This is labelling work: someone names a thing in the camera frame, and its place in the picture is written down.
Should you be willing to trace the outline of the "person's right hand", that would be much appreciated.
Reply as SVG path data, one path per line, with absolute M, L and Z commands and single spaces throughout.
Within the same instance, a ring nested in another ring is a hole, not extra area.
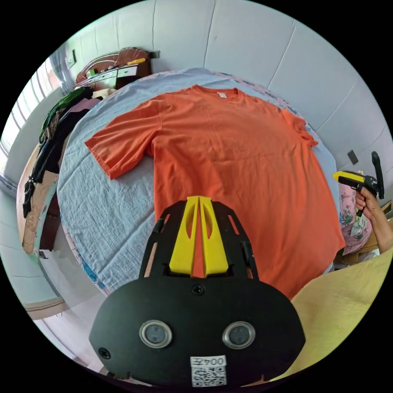
M 374 222 L 381 214 L 384 215 L 376 197 L 365 187 L 362 187 L 361 191 L 356 191 L 355 203 L 357 209 L 362 211 L 371 222 Z

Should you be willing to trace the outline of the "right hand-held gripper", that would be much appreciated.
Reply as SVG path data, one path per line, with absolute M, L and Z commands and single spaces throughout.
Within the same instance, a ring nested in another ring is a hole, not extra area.
M 337 171 L 333 174 L 333 178 L 338 183 L 347 185 L 358 192 L 366 188 L 370 193 L 378 194 L 377 181 L 372 176 L 363 176 L 359 173 L 350 171 Z

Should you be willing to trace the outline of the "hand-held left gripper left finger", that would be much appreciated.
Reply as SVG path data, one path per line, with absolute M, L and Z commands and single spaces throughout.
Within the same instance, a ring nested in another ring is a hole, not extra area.
M 169 262 L 169 269 L 174 274 L 193 273 L 198 208 L 199 196 L 188 197 Z

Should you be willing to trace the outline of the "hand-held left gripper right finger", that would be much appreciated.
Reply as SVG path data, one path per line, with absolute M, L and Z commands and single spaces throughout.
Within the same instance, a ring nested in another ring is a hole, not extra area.
M 200 196 L 199 206 L 205 276 L 225 275 L 228 261 L 211 198 Z

